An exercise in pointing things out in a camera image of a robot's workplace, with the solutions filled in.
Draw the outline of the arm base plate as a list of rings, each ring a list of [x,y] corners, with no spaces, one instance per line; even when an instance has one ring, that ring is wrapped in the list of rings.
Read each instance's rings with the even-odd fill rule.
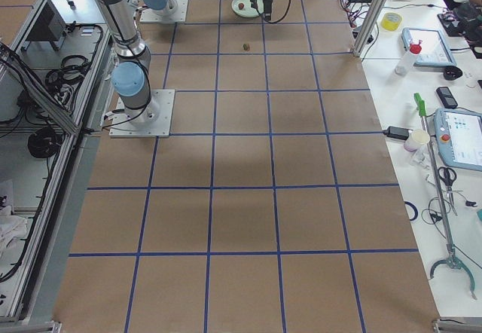
[[[141,23],[183,23],[186,20],[189,0],[144,0],[146,9],[141,12]]]
[[[151,101],[146,110],[138,114],[127,109],[114,115],[113,127],[109,129],[111,138],[150,138],[168,137],[170,133],[175,91],[155,89],[151,91]]]

